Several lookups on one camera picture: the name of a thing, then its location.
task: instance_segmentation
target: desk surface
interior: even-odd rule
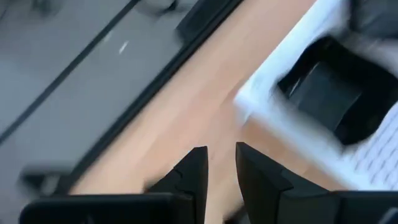
[[[195,146],[209,147],[207,223],[241,203],[234,144],[245,141],[294,172],[327,178],[256,122],[239,124],[232,100],[314,0],[245,0],[76,184],[73,194],[141,192]]]

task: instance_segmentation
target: wooden desk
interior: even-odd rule
[[[221,223],[241,203],[236,141],[245,141],[294,172],[339,188],[266,129],[242,126],[232,100],[314,0],[245,0],[125,129],[73,194],[137,193],[195,146],[209,147],[207,223]]]

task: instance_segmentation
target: gray floor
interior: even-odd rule
[[[186,0],[188,6],[194,2]],[[10,14],[7,22],[0,24],[0,32],[5,33],[0,36],[0,67],[6,71],[0,74],[0,103],[7,105],[0,110],[0,128],[7,126],[125,3],[69,0],[51,21],[14,20]],[[155,18],[133,9],[0,147],[3,223],[15,223],[29,201],[16,185],[21,169],[32,164],[74,166],[181,48],[175,28],[184,15]]]

